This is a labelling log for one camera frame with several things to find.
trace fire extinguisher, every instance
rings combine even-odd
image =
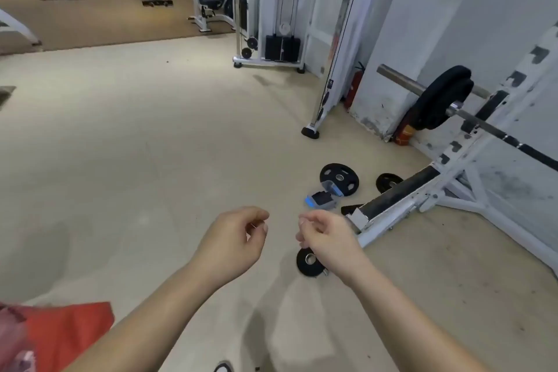
[[[350,84],[349,92],[347,93],[345,97],[345,102],[343,103],[345,109],[347,110],[349,110],[351,105],[353,104],[354,96],[356,96],[357,94],[360,81],[362,81],[362,77],[364,77],[364,72],[366,71],[366,67],[362,65],[362,62],[359,62],[358,64],[360,66],[355,67],[356,69],[358,69],[358,71],[354,73],[353,80],[351,81]]]

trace finger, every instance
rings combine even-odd
[[[246,225],[249,223],[265,221],[269,218],[268,211],[256,206],[241,207],[236,210],[236,213],[239,215],[241,221]]]
[[[313,210],[310,212],[301,213],[298,217],[308,219],[310,222],[319,222],[327,226],[337,218],[337,215],[325,210]]]
[[[261,224],[259,227],[252,231],[252,235],[247,242],[248,250],[254,262],[260,258],[263,250],[263,245],[266,242],[267,230],[267,224]]]
[[[318,230],[314,228],[312,222],[310,222],[306,218],[301,218],[298,221],[298,227],[300,228],[300,232],[304,237],[304,241],[307,242],[310,247],[312,247],[313,244],[316,244],[319,239],[323,238],[324,236],[322,233],[318,232]]]

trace beige floor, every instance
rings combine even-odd
[[[350,291],[297,272],[296,215],[329,162],[359,173],[354,204],[381,172],[427,160],[342,110],[306,139],[316,78],[236,70],[233,51],[222,35],[0,58],[17,86],[0,112],[0,300],[109,300],[121,319],[217,213],[256,203],[272,213],[260,262],[203,306],[163,369],[394,371]],[[496,370],[556,370],[556,279],[486,221],[415,213],[366,252]]]

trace barbell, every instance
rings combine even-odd
[[[378,67],[377,72],[381,76],[386,77],[395,84],[400,85],[404,89],[416,94],[419,97],[415,106],[419,105],[422,108],[421,114],[425,118],[433,119],[431,124],[433,128],[428,127],[429,129],[434,129],[444,123],[451,116],[457,115],[465,120],[462,130],[468,134],[470,134],[475,128],[480,128],[510,146],[519,149],[527,156],[538,160],[555,171],[558,171],[558,161],[545,155],[544,153],[541,153],[528,144],[521,143],[515,137],[485,121],[485,119],[492,114],[500,103],[506,103],[504,101],[504,99],[508,96],[506,91],[500,90],[493,94],[491,98],[487,100],[484,107],[479,110],[477,115],[472,115],[463,109],[463,102],[471,93],[474,86],[474,83],[470,80],[471,72],[469,71],[469,73],[467,73],[465,70],[466,68],[464,67],[450,68],[444,73],[447,74],[445,78],[444,74],[442,74],[434,80],[429,87],[423,86],[415,80],[384,64]]]

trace red fabric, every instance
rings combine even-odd
[[[37,372],[60,372],[115,322],[110,303],[64,307],[15,307],[26,318]]]

